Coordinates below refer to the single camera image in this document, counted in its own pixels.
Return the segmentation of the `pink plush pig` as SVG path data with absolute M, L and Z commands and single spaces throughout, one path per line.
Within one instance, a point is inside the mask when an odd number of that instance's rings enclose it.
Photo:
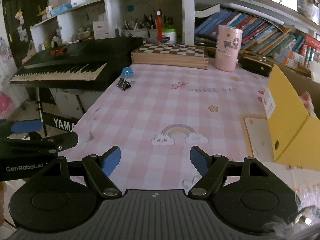
M 301 94 L 301 96 L 299 98 L 300 98 L 301 102 L 303 103 L 305 109 L 308 111 L 308 113 L 310 115 L 316 116 L 310 93 L 304 92 Z

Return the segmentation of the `keyboard stand Yamaha banner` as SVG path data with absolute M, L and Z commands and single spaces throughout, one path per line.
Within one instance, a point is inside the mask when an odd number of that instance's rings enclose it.
M 43 123 L 50 127 L 60 129 L 62 131 L 71 132 L 79 119 L 76 118 L 66 118 L 63 116 L 58 116 L 50 113 L 42 113 Z

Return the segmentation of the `black binder clip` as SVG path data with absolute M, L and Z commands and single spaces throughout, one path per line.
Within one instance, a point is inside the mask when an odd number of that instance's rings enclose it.
M 117 83 L 117 87 L 120 88 L 121 90 L 127 90 L 132 86 L 131 86 L 131 83 L 129 83 L 129 81 L 121 77 L 119 82 Z

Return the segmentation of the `yellow cardboard box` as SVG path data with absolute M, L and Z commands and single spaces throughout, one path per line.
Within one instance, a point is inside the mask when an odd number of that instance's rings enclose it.
M 300 100 L 309 92 L 316 116 Z M 319 83 L 276 64 L 263 95 L 276 163 L 319 170 Z

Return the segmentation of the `black Yamaha keyboard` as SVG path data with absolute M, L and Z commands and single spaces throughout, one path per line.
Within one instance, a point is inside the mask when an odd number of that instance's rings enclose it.
M 59 89 L 106 90 L 143 45 L 137 37 L 116 37 L 69 44 L 56 54 L 36 53 L 11 78 L 11 85 Z

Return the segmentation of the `blue binder clip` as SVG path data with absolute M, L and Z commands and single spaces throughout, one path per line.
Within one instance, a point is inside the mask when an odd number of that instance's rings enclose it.
M 131 67 L 125 67 L 123 68 L 121 72 L 121 77 L 124 79 L 130 79 L 134 77 L 134 72 Z

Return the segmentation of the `dark brown wooden box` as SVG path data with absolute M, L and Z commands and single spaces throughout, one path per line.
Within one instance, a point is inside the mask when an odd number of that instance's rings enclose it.
M 239 63 L 244 70 L 264 77 L 269 77 L 273 68 L 272 61 L 267 59 L 265 56 L 255 54 L 250 51 L 242 53 Z

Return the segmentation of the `wooden chessboard box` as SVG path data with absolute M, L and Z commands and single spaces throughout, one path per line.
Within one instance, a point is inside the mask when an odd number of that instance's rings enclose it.
M 144 44 L 131 53 L 132 63 L 207 69 L 209 57 L 203 47 Z

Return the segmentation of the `pink cylindrical container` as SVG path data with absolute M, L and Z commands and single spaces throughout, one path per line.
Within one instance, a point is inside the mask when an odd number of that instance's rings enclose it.
M 241 29 L 219 25 L 214 66 L 224 72 L 233 72 L 238 62 L 241 42 Z

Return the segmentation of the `grey pen holder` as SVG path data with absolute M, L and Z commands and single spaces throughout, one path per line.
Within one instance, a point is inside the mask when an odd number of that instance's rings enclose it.
M 148 29 L 149 42 L 158 43 L 157 41 L 157 29 Z

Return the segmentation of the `white green lidded jar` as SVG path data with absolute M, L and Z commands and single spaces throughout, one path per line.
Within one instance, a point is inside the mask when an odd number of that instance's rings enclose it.
M 161 43 L 164 44 L 176 44 L 177 42 L 177 33 L 174 27 L 165 27 L 162 28 L 162 39 Z

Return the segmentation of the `row of books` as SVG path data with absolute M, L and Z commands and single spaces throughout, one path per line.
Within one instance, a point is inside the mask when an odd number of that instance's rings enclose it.
M 250 51 L 292 68 L 308 67 L 308 49 L 319 55 L 319 40 L 294 26 L 279 26 L 264 16 L 229 8 L 205 12 L 206 16 L 196 19 L 196 45 L 216 49 L 219 25 L 227 25 L 242 30 L 239 52 Z

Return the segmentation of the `white bookshelf unit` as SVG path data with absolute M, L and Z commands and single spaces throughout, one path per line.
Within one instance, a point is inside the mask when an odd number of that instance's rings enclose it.
M 30 32 L 35 48 L 39 51 L 55 31 L 60 33 L 63 42 L 71 42 L 81 27 L 99 20 L 102 13 L 106 14 L 107 35 L 115 37 L 116 29 L 123 27 L 125 21 L 141 21 L 144 15 L 151 15 L 161 9 L 165 16 L 173 17 L 178 40 L 193 44 L 195 11 L 229 3 L 261 12 L 311 36 L 319 34 L 319 25 L 315 22 L 271 0 L 92 0 L 31 26 Z

